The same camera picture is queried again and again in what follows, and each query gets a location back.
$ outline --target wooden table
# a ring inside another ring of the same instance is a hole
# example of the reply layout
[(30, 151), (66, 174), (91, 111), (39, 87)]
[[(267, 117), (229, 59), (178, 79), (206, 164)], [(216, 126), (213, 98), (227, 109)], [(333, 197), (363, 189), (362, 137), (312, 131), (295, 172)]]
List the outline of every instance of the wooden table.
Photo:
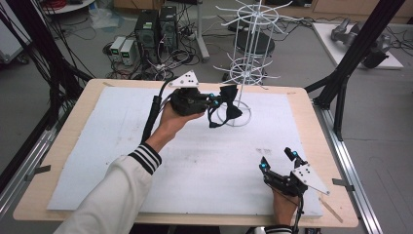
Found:
[[(160, 88), (162, 84), (162, 82), (153, 81), (107, 79), (90, 81), (43, 161), (42, 166), (51, 165), (52, 169), (33, 178), (14, 212), (14, 218), (17, 220), (65, 220), (70, 215), (70, 212), (48, 211), (47, 206), (55, 191), (64, 163), (105, 87)], [(220, 84), (200, 84), (199, 89), (219, 91), (220, 86)], [(332, 183), (333, 178), (341, 178), (341, 176), (307, 93), (302, 88), (267, 88), (268, 90), (264, 90), (257, 86), (247, 86), (244, 87), (244, 91), (287, 95), (307, 159), (331, 192), (330, 196), (319, 194), (324, 215), (317, 218), (302, 217), (299, 225), (308, 227), (357, 226), (357, 216), (346, 188)], [(139, 214), (136, 222), (266, 226), (272, 224), (272, 217), (270, 215)]]

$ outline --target black and white striped cuff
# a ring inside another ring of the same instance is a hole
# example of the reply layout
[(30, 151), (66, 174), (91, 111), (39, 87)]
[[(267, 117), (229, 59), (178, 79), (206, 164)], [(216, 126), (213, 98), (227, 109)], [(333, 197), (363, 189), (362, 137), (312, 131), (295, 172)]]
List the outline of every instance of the black and white striped cuff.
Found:
[(287, 225), (275, 225), (264, 228), (265, 233), (292, 233), (291, 227)]
[(147, 143), (141, 143), (129, 156), (142, 165), (150, 175), (162, 164), (161, 156)]

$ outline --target person's arm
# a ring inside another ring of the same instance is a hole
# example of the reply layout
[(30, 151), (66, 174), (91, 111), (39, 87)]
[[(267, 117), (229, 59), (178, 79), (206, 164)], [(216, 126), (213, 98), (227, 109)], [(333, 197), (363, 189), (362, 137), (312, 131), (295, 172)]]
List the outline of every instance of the person's arm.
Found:
[(278, 190), (273, 189), (274, 201), (274, 226), (268, 226), (265, 228), (267, 234), (277, 233), (277, 234), (290, 234), (291, 221), (294, 213), (297, 209), (297, 205), (300, 201), (298, 197), (289, 197), (280, 193)]
[(130, 155), (116, 159), (103, 181), (55, 233), (129, 233), (149, 192), (152, 174), (162, 163), (158, 153), (188, 121), (202, 115), (181, 117), (167, 103), (154, 134)]

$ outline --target small white device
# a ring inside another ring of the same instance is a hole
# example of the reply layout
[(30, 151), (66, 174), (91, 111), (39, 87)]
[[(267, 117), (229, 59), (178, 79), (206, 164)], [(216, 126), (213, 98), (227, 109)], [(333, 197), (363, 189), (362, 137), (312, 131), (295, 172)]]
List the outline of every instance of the small white device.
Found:
[(133, 65), (137, 58), (137, 50), (133, 39), (127, 39), (121, 49), (121, 57), (124, 65)]
[(126, 39), (124, 36), (119, 36), (115, 42), (113, 42), (112, 46), (110, 46), (110, 54), (112, 54), (111, 58), (113, 61), (122, 61), (121, 49)]
[(179, 76), (177, 79), (169, 82), (169, 86), (172, 88), (197, 88), (199, 85), (200, 83), (193, 70), (190, 70)]
[(319, 178), (319, 175), (310, 166), (310, 164), (302, 165), (292, 170), (292, 173), (295, 174), (295, 176), (307, 186), (312, 187), (325, 195), (330, 194), (330, 191), (328, 191), (328, 188), (325, 186), (321, 178)]

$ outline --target white jacket sleeve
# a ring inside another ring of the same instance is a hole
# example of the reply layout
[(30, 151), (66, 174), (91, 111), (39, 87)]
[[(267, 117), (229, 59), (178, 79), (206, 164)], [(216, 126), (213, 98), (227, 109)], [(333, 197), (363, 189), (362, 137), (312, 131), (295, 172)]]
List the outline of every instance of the white jacket sleeve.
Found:
[(264, 228), (266, 234), (291, 234), (291, 227), (287, 225), (274, 225)]
[(129, 156), (119, 157), (55, 233), (129, 233), (161, 163), (158, 153), (145, 143)]

